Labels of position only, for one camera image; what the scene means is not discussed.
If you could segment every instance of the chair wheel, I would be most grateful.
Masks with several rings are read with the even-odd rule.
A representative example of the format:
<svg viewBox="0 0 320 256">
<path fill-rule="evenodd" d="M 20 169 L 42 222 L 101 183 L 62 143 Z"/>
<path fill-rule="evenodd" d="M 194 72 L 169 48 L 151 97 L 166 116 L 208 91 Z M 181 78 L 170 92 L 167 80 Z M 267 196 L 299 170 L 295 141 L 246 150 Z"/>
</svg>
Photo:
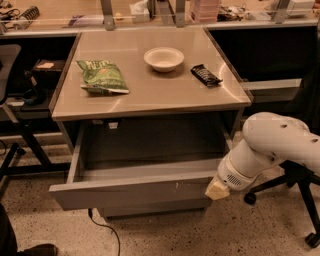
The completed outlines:
<svg viewBox="0 0 320 256">
<path fill-rule="evenodd" d="M 306 238 L 305 242 L 311 247 L 316 248 L 320 244 L 320 234 L 310 233 Z"/>
<path fill-rule="evenodd" d="M 26 153 L 26 151 L 23 148 L 18 148 L 17 149 L 17 154 L 20 156 L 23 156 Z"/>
<path fill-rule="evenodd" d="M 245 196 L 244 196 L 244 201 L 247 203 L 247 204 L 255 204 L 256 203 L 256 200 L 257 200 L 257 196 L 254 194 L 254 193 L 247 193 Z"/>
</svg>

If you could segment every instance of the power cord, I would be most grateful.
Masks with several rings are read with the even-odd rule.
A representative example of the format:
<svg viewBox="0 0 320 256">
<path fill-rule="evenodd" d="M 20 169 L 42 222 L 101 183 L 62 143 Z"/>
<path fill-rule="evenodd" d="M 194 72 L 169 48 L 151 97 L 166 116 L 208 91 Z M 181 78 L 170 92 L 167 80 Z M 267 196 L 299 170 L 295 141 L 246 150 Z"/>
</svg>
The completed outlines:
<svg viewBox="0 0 320 256">
<path fill-rule="evenodd" d="M 96 225 L 98 225 L 98 226 L 101 226 L 101 227 L 109 228 L 109 229 L 111 229 L 111 231 L 116 235 L 117 241 L 118 241 L 118 256 L 120 256 L 120 238 L 119 238 L 119 235 L 118 235 L 118 233 L 116 232 L 116 230 L 115 230 L 113 227 L 109 226 L 109 225 L 99 224 L 99 223 L 95 222 L 94 219 L 93 219 L 92 209 L 88 209 L 88 215 L 89 215 L 89 218 L 92 220 L 92 222 L 93 222 L 94 224 L 96 224 Z"/>
</svg>

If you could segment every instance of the table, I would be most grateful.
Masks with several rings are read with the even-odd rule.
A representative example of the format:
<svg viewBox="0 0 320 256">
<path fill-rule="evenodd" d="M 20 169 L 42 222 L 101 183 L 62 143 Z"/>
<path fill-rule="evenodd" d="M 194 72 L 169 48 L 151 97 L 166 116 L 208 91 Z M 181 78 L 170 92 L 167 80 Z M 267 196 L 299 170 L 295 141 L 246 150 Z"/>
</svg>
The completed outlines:
<svg viewBox="0 0 320 256">
<path fill-rule="evenodd" d="M 160 46 L 182 51 L 183 64 L 153 71 L 143 55 Z M 205 188 L 251 100 L 208 33 L 200 27 L 86 32 L 71 57 L 52 111 L 73 151 L 66 184 L 50 187 L 61 207 L 98 208 L 110 217 L 210 205 Z M 76 61 L 102 59 L 119 67 L 129 94 L 97 96 L 80 88 Z M 198 64 L 223 82 L 204 86 L 190 72 Z M 80 129 L 68 129 L 72 123 Z"/>
</svg>

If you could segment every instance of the bowl rim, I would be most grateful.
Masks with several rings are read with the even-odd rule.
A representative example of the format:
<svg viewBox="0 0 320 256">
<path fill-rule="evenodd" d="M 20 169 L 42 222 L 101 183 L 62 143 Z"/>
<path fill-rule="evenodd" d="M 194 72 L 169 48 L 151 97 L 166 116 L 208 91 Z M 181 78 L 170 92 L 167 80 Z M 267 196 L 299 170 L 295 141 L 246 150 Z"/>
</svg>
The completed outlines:
<svg viewBox="0 0 320 256">
<path fill-rule="evenodd" d="M 152 52 L 161 51 L 161 50 L 169 50 L 169 51 L 171 51 L 171 52 L 178 53 L 178 55 L 179 55 L 179 57 L 180 57 L 180 58 L 178 59 L 179 61 L 177 61 L 177 63 L 173 64 L 172 66 L 177 66 L 177 65 L 181 64 L 181 63 L 183 62 L 183 60 L 184 60 L 184 54 L 183 54 L 181 51 L 179 51 L 178 49 L 173 48 L 173 47 L 164 47 L 164 46 L 163 46 L 163 47 L 155 47 L 155 48 L 152 48 L 152 49 L 146 51 L 145 54 L 144 54 L 144 56 L 143 56 L 145 62 L 146 62 L 147 64 L 149 64 L 150 66 L 156 66 L 156 67 L 157 67 L 157 65 L 156 65 L 155 63 L 151 63 L 150 61 L 148 61 L 147 56 L 148 56 L 150 53 L 152 53 Z"/>
</svg>

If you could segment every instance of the black cable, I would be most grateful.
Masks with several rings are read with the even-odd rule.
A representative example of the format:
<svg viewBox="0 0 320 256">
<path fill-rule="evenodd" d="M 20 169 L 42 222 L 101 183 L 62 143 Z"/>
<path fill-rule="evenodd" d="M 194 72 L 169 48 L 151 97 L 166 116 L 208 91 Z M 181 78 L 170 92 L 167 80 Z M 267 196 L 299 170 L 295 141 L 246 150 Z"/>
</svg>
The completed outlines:
<svg viewBox="0 0 320 256">
<path fill-rule="evenodd" d="M 6 144 L 3 142 L 3 140 L 0 140 L 0 143 L 2 144 L 3 146 L 3 153 L 0 154 L 0 156 L 4 156 L 7 152 L 7 147 L 6 147 Z"/>
<path fill-rule="evenodd" d="M 94 224 L 96 224 L 98 226 L 101 226 L 101 227 L 109 228 L 116 235 L 117 241 L 118 241 L 118 256 L 120 256 L 120 238 L 119 238 L 119 235 L 116 232 L 116 230 L 113 227 L 109 226 L 109 225 L 99 224 L 99 223 L 95 222 L 94 219 L 93 219 L 92 209 L 88 209 L 88 215 L 89 215 L 89 218 L 92 220 L 92 222 Z"/>
</svg>

